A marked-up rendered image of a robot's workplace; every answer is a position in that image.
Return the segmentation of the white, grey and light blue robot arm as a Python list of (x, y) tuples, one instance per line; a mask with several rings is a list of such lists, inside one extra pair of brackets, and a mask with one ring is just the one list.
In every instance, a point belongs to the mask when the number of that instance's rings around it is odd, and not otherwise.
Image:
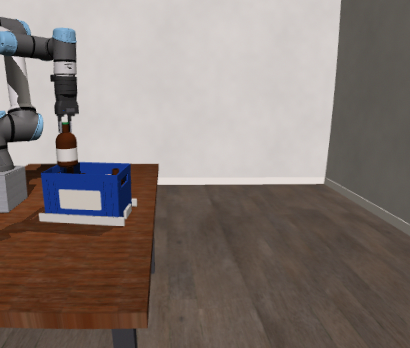
[(24, 21), (0, 17), (0, 55), (4, 55), (10, 100), (8, 114), (0, 111), (0, 172), (14, 169), (7, 143), (37, 140), (43, 132), (43, 117), (31, 105), (24, 57), (75, 62), (76, 43), (73, 29), (55, 28), (52, 38), (31, 36)]

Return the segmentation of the brown bottle with green cap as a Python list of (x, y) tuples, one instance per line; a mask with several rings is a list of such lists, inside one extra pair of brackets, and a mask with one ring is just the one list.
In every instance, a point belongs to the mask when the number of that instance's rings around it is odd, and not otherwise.
[(63, 133), (56, 137), (56, 156), (59, 167), (74, 167), (78, 164), (77, 140), (69, 132), (69, 122), (62, 123)]

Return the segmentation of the blue plastic crate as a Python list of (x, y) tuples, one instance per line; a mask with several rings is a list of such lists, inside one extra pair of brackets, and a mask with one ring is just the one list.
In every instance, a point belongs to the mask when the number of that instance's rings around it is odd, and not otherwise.
[[(125, 208), (132, 205), (129, 163), (78, 162), (74, 174), (66, 168), (57, 165), (47, 181), (47, 213), (124, 217)], [(114, 168), (119, 169), (117, 175), (112, 175)]]

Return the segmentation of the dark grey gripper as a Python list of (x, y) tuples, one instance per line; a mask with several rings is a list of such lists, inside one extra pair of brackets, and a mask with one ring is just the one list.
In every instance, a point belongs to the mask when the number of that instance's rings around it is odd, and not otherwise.
[[(54, 62), (54, 74), (50, 75), (51, 82), (54, 82), (55, 91), (55, 114), (58, 117), (58, 132), (63, 133), (61, 117), (67, 115), (69, 122), (69, 132), (72, 132), (71, 116), (79, 114), (77, 103), (77, 66), (74, 62)], [(54, 77), (55, 76), (55, 77)]]

